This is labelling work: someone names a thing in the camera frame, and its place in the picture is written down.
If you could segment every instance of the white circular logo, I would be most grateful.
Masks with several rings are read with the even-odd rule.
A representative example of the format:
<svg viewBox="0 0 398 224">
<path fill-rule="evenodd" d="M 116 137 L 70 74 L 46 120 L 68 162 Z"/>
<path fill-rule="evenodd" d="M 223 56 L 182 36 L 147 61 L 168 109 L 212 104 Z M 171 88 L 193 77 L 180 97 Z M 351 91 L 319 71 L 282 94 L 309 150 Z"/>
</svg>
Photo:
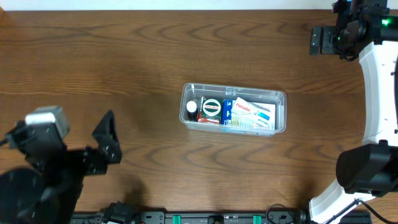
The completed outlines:
<svg viewBox="0 0 398 224">
<path fill-rule="evenodd" d="M 216 116 L 220 111 L 221 105 L 217 100 L 209 99 L 203 104 L 203 112 L 205 112 L 208 116 Z"/>
</svg>

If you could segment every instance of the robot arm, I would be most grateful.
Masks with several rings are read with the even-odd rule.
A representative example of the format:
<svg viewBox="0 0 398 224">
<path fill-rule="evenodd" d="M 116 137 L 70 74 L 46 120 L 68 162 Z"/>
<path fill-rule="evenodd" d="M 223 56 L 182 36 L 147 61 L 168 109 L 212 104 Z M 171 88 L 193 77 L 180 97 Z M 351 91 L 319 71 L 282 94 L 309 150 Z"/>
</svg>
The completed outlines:
<svg viewBox="0 0 398 224">
<path fill-rule="evenodd" d="M 386 0 L 339 0 L 336 26 L 314 27 L 310 54 L 359 57 L 365 81 L 366 128 L 363 146 L 342 153 L 337 179 L 310 201 L 310 218 L 335 224 L 362 201 L 397 191 L 398 19 L 388 16 Z"/>
</svg>

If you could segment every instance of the white bottle cap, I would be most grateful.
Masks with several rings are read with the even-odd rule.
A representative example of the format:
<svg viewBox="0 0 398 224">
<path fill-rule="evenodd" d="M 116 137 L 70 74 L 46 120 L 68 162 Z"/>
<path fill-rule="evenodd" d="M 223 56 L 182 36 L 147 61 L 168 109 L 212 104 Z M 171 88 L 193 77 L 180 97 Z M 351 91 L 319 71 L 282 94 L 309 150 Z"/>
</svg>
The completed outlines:
<svg viewBox="0 0 398 224">
<path fill-rule="evenodd" d="M 194 101 L 189 101 L 187 103 L 187 110 L 190 113 L 194 113 L 198 109 L 198 105 Z"/>
</svg>

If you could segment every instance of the gray plastic box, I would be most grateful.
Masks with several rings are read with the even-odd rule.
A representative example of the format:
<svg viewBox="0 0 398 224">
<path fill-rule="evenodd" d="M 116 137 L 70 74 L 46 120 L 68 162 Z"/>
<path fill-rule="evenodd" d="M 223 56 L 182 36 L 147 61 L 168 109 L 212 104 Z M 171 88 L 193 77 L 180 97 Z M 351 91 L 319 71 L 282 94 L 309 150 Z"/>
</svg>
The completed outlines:
<svg viewBox="0 0 398 224">
<path fill-rule="evenodd" d="M 222 100 L 236 100 L 237 97 L 240 97 L 248 102 L 274 104 L 275 130 L 241 128 L 235 126 L 225 126 L 222 124 L 207 124 L 189 121 L 187 118 L 187 103 L 194 98 L 201 98 L 202 96 Z M 286 95 L 281 91 L 198 83 L 187 83 L 182 90 L 180 121 L 183 122 L 188 129 L 213 131 L 218 133 L 253 134 L 271 137 L 276 133 L 285 131 L 286 113 Z"/>
</svg>

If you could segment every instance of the clear plastic bin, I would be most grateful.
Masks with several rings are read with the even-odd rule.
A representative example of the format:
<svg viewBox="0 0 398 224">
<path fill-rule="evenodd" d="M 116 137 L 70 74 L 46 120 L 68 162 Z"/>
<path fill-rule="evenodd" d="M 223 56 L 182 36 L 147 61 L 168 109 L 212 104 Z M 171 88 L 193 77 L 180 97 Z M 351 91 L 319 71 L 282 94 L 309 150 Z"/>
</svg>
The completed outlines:
<svg viewBox="0 0 398 224">
<path fill-rule="evenodd" d="M 194 98 L 201 98 L 202 96 L 221 100 L 236 100 L 237 97 L 240 97 L 248 102 L 274 104 L 276 108 L 275 130 L 241 128 L 235 126 L 225 126 L 222 124 L 208 124 L 189 121 L 187 118 L 187 103 Z M 180 120 L 188 129 L 213 131 L 219 133 L 253 134 L 271 137 L 275 133 L 281 133 L 285 131 L 286 112 L 286 95 L 281 91 L 197 83 L 187 83 L 182 90 Z"/>
</svg>

